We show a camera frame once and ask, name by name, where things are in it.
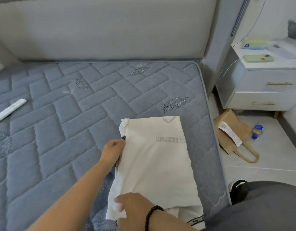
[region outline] white t-shirt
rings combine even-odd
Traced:
[[[122,119],[126,136],[122,157],[108,196],[106,219],[126,217],[113,201],[120,194],[140,193],[196,229],[205,227],[179,116]]]

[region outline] forearm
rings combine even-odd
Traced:
[[[152,213],[149,220],[149,231],[195,231],[190,225],[184,223],[177,217],[156,210]]]
[[[29,231],[79,231],[84,227],[110,168],[99,161],[55,202]]]

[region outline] person's left hand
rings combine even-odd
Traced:
[[[100,161],[105,163],[109,169],[111,169],[114,164],[119,159],[125,146],[125,140],[111,140],[103,148]]]

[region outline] white tile floor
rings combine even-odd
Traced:
[[[209,98],[210,111],[213,118],[219,115],[215,96]],[[296,186],[296,148],[281,125],[272,116],[265,113],[257,115],[241,114],[238,118],[250,127],[262,123],[265,127],[264,133],[257,140],[249,143],[260,154],[256,164],[248,163],[232,153],[228,155],[221,149],[220,155],[223,160],[225,177],[227,183],[233,180],[245,179],[247,181],[278,181]],[[239,148],[241,154],[252,159],[254,157],[243,146]]]

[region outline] wire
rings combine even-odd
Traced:
[[[223,74],[222,77],[225,76],[226,72],[229,70],[229,68],[230,68],[233,64],[235,64],[237,61],[240,61],[240,60],[244,60],[244,59],[243,59],[243,58],[239,58],[238,60],[234,61],[234,62],[233,62],[228,68],[227,68],[227,70],[225,71],[225,73]]]
[[[264,3],[263,3],[262,8],[261,8],[261,11],[260,11],[260,13],[259,13],[259,15],[258,15],[258,18],[256,19],[256,22],[254,23],[254,26],[250,29],[250,31],[247,33],[247,35],[246,35],[242,40],[244,40],[244,39],[250,34],[250,32],[253,30],[253,28],[255,27],[255,25],[256,25],[256,23],[257,23],[257,21],[258,21],[260,15],[261,15],[261,12],[262,12],[262,10],[263,10],[263,7],[264,7],[265,3],[266,3],[266,0],[264,0]]]

